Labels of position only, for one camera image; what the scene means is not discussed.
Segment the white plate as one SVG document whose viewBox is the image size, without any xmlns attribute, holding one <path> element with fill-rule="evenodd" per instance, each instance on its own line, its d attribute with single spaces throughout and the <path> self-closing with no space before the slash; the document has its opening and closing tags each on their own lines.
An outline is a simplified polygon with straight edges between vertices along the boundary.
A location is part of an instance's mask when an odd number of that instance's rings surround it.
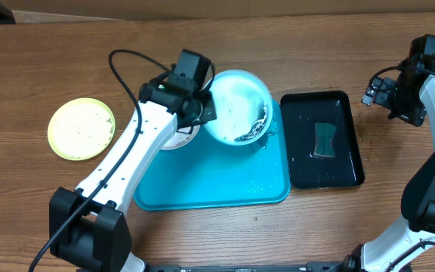
<svg viewBox="0 0 435 272">
<path fill-rule="evenodd" d="M 200 129 L 199 125 L 181 128 L 162 147 L 163 150 L 175 150 L 191 142 Z"/>
</svg>

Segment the light blue plate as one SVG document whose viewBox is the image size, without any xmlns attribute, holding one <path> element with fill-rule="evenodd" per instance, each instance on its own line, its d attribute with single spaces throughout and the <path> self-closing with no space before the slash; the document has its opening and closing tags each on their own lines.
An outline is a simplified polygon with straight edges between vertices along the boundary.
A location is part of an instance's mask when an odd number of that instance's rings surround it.
<svg viewBox="0 0 435 272">
<path fill-rule="evenodd" d="M 217 141 L 230 146 L 252 144 L 261 138 L 273 119 L 269 88 L 253 73 L 225 70 L 211 82 L 217 118 L 204 125 Z"/>
</svg>

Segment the dark green sponge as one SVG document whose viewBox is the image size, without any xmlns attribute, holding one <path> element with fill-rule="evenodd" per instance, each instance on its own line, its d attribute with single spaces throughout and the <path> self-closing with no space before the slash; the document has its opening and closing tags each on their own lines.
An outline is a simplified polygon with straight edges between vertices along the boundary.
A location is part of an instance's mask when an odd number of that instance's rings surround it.
<svg viewBox="0 0 435 272">
<path fill-rule="evenodd" d="M 315 147 L 313 155 L 317 157 L 335 157 L 333 140 L 335 138 L 336 125 L 317 122 L 315 124 Z"/>
</svg>

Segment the yellow green plate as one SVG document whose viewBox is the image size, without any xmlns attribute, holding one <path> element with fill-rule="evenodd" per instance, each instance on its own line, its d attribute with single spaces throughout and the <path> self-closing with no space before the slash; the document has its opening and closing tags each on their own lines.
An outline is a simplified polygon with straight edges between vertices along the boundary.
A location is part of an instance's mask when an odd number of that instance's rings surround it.
<svg viewBox="0 0 435 272">
<path fill-rule="evenodd" d="M 71 161 L 91 159 L 108 147 L 116 130 L 111 109 L 89 97 L 77 98 L 61 106 L 48 124 L 48 143 L 61 158 Z"/>
</svg>

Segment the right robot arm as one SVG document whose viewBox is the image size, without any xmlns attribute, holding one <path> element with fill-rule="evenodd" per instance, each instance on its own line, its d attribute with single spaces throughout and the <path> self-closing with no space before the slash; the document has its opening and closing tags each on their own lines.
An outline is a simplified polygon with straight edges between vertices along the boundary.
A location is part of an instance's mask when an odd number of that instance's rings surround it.
<svg viewBox="0 0 435 272">
<path fill-rule="evenodd" d="M 427 122 L 431 154 L 405 186 L 398 219 L 329 271 L 410 271 L 415 258 L 435 248 L 435 35 L 414 39 L 409 55 L 393 69 L 396 79 L 385 78 L 386 69 L 370 78 L 362 102 L 388 109 L 389 119 L 416 127 Z"/>
</svg>

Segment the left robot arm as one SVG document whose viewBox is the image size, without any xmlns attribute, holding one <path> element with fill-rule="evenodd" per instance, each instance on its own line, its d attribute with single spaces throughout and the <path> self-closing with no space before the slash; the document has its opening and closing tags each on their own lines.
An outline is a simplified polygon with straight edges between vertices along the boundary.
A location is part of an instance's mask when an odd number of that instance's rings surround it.
<svg viewBox="0 0 435 272">
<path fill-rule="evenodd" d="M 181 128 L 215 120 L 210 87 L 215 67 L 207 57 L 184 49 L 177 63 L 128 92 L 135 110 L 124 132 L 99 166 L 76 189 L 58 188 L 49 202 L 46 252 L 83 271 L 148 271 L 132 253 L 126 215 L 156 154 Z"/>
</svg>

